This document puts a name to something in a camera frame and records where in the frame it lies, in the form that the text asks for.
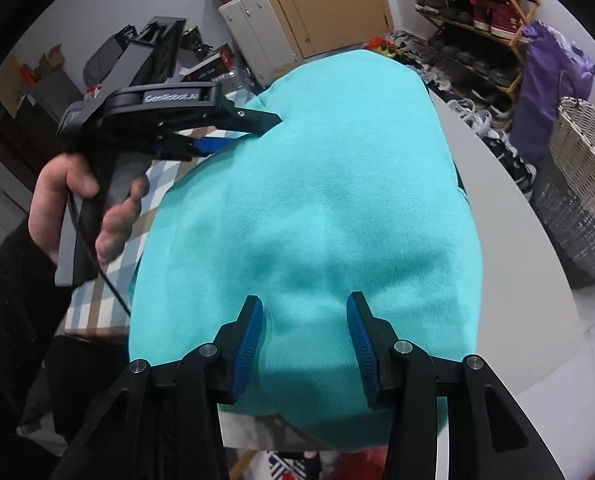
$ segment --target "checkered tablecloth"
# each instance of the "checkered tablecloth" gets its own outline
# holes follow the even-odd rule
[[[224,130],[195,128],[181,132],[191,137],[225,137]],[[133,226],[124,252],[114,262],[103,267],[106,275],[130,307],[129,283],[142,256],[146,237],[162,202],[164,193],[181,177],[189,173],[203,159],[190,162],[156,162],[146,172],[151,189],[142,199],[142,215]],[[85,283],[75,290],[63,325],[66,334],[108,338],[129,333],[129,316],[124,312],[111,289],[102,278]]]

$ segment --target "gray tabletop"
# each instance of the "gray tabletop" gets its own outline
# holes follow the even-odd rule
[[[529,203],[484,143],[441,99],[432,99],[482,245],[477,352],[517,394],[575,354],[584,328],[564,271]],[[221,413],[220,422],[227,447],[327,449],[279,416]]]

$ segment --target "person's arm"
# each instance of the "person's arm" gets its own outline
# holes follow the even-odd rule
[[[67,187],[84,198],[98,191],[79,155],[60,155],[43,168],[28,222],[0,249],[0,436],[15,433],[27,392],[70,304],[71,288],[53,281]],[[137,179],[127,200],[105,215],[96,240],[101,263],[122,252],[147,192],[146,178]]]

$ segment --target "gray handle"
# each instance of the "gray handle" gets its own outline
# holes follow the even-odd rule
[[[74,197],[81,236],[68,207],[65,210],[55,274],[57,286],[80,286],[97,278],[98,268],[91,262],[88,251],[95,257],[95,239],[100,234],[102,218],[111,207],[126,200],[131,183],[145,174],[152,158],[136,152],[96,153],[88,157],[88,162],[100,184],[100,192],[91,200]]]

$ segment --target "black cable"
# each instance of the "black cable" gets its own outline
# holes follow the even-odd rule
[[[100,267],[100,264],[97,261],[97,258],[91,252],[91,249],[87,245],[86,241],[84,241],[84,235],[82,235],[82,231],[80,230],[80,224],[78,222],[78,215],[76,214],[76,204],[74,202],[73,193],[71,192],[71,190],[68,191],[68,195],[66,197],[66,203],[68,205],[68,211],[71,216],[71,222],[73,222],[73,226],[76,228],[76,233],[78,234],[78,237],[80,238],[80,241],[82,242],[82,245],[84,246],[84,251],[86,252],[86,256],[91,261],[91,264],[95,267],[95,270],[98,271],[98,273],[104,280],[104,283],[106,283],[106,286],[108,286],[111,289],[113,296],[115,296],[115,299],[118,300],[118,303],[124,309],[124,312],[126,312],[127,316],[130,317],[131,311],[129,310],[127,303],[121,297],[120,293],[115,288],[113,283],[111,283],[111,280],[109,280],[109,277],[104,273],[104,271]]]

